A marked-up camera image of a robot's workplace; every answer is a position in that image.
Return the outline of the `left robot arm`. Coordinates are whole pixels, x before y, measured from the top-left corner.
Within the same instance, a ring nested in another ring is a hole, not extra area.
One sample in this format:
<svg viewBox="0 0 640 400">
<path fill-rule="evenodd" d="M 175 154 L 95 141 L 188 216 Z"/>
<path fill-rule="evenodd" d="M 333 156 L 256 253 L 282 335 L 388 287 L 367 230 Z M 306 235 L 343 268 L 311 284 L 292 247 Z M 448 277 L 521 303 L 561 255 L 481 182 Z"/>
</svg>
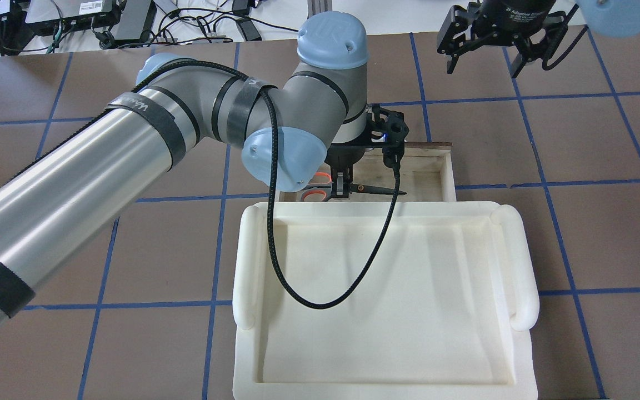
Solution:
<svg viewBox="0 0 640 400">
<path fill-rule="evenodd" d="M 255 179 L 299 192 L 333 142 L 363 129 L 367 33 L 355 16 L 309 17 L 282 88 L 218 63 L 150 57 L 132 91 L 0 188 L 0 325 L 74 252 L 204 139 L 239 148 Z"/>
</svg>

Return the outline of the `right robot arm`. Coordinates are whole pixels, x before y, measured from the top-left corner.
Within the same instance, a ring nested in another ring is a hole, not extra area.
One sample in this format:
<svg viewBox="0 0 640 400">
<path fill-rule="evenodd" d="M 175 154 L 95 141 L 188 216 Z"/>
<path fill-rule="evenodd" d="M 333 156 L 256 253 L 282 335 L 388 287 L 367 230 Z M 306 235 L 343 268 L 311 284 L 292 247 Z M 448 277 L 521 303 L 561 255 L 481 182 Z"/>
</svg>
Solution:
<svg viewBox="0 0 640 400">
<path fill-rule="evenodd" d="M 610 37 L 640 33 L 640 1 L 575 1 L 558 11 L 554 1 L 474 1 L 453 5 L 437 35 L 437 53 L 447 56 L 453 73 L 465 53 L 479 48 L 513 47 L 509 73 L 541 61 L 544 71 L 558 66 L 592 29 Z"/>
</svg>

